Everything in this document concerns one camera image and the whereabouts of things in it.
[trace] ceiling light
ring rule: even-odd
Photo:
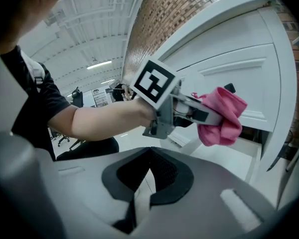
[[[110,61],[107,61],[107,62],[103,62],[103,63],[100,63],[100,64],[96,64],[96,65],[94,65],[94,66],[89,66],[89,67],[87,67],[86,69],[93,69],[93,68],[96,68],[96,67],[98,67],[98,66],[103,66],[103,65],[106,65],[106,64],[110,64],[112,61],[110,60]]]
[[[111,79],[111,80],[108,80],[108,81],[105,81],[105,82],[101,82],[101,84],[103,84],[103,83],[107,83],[107,82],[112,82],[112,81],[114,81],[115,79]]]

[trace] pink towel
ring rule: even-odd
[[[202,103],[213,109],[224,117],[221,125],[197,125],[199,139],[206,146],[214,144],[232,145],[241,133],[242,126],[238,120],[247,103],[237,95],[225,90],[216,88],[211,94],[198,97],[197,93],[192,93],[195,98],[202,99]]]

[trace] white floor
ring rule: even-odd
[[[115,136],[115,139],[119,143],[120,151],[126,151],[133,148],[147,147],[147,146],[161,147],[161,143],[159,139],[142,136],[143,131],[144,131],[143,127],[138,127],[127,133]],[[69,147],[76,141],[76,139],[70,138],[70,142],[64,140],[60,144],[60,147],[58,147],[57,144],[60,138],[61,137],[59,137],[58,139],[52,142],[56,156],[60,155],[65,151],[68,151]],[[233,173],[237,173],[238,170],[241,171],[244,170],[244,168],[237,167],[235,166],[235,164],[233,164],[235,158],[232,156],[229,157],[230,153],[228,153],[228,155],[222,156],[221,160],[215,160],[211,156],[212,148],[210,149],[211,151],[209,151],[208,154],[206,154],[206,151],[204,151],[204,153],[199,152],[198,150],[200,149],[201,148],[197,148],[197,150],[193,152],[192,156],[206,159],[206,160],[209,160],[211,158],[212,162],[216,162],[220,165],[228,164],[229,162],[231,164],[229,170]],[[287,166],[287,164],[288,161],[284,159],[280,159],[271,171],[261,176],[257,176],[255,182],[253,183],[253,186],[258,191],[260,191],[274,207],[277,206],[278,198],[280,195],[281,180],[285,174],[285,167]],[[135,208],[136,208],[136,216],[137,216],[138,224],[150,211],[149,202],[150,202],[150,196],[153,193],[155,193],[155,180],[152,172],[149,171],[144,181],[141,183],[139,189],[135,193]]]

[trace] brick wall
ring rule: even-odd
[[[283,23],[290,40],[290,44],[292,45],[292,41],[299,36],[299,24],[289,10],[281,2],[279,3],[280,4],[275,6],[275,11]],[[284,155],[284,157],[287,159],[291,159],[299,147],[299,46],[292,45],[292,48],[297,71],[297,103],[293,123],[290,128],[291,133],[286,139],[288,142],[291,141],[290,147],[293,147],[289,148],[287,153]]]
[[[145,56],[158,48],[190,18],[217,0],[144,0],[133,25],[123,69],[129,81]]]

